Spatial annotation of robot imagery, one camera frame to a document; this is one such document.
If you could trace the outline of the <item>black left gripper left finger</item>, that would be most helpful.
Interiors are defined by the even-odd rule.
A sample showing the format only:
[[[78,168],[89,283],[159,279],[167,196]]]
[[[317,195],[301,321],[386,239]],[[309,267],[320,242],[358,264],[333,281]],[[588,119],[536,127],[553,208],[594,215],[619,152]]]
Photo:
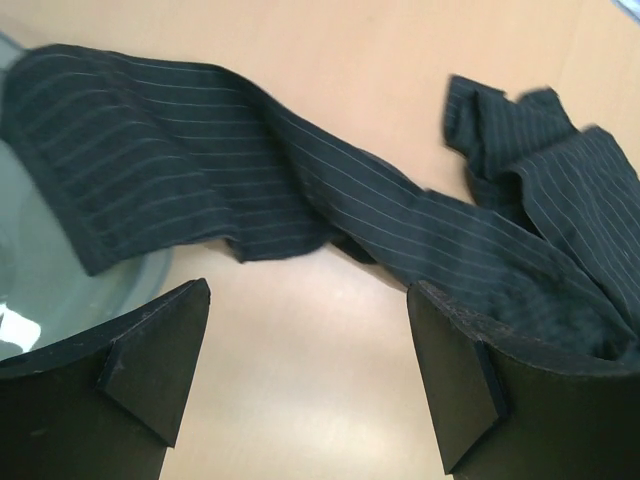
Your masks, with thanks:
[[[157,479],[175,446],[209,314],[188,281],[1,363],[4,479]]]

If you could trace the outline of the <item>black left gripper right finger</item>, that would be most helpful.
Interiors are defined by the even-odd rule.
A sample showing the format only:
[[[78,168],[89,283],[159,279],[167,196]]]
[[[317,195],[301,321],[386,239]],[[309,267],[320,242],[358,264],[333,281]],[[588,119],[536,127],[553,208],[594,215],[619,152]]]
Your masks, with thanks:
[[[407,307],[447,475],[638,477],[636,369],[521,336],[424,282]]]

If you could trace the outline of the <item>black pinstriped long sleeve shirt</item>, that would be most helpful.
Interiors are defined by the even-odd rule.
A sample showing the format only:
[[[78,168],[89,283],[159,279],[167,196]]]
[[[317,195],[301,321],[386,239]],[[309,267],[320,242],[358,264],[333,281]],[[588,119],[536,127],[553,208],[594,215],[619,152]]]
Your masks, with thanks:
[[[216,238],[241,262],[332,243],[551,345],[639,360],[639,179],[552,89],[513,101],[451,78],[443,136],[472,203],[216,65],[49,45],[18,57],[1,98],[2,139],[90,275]]]

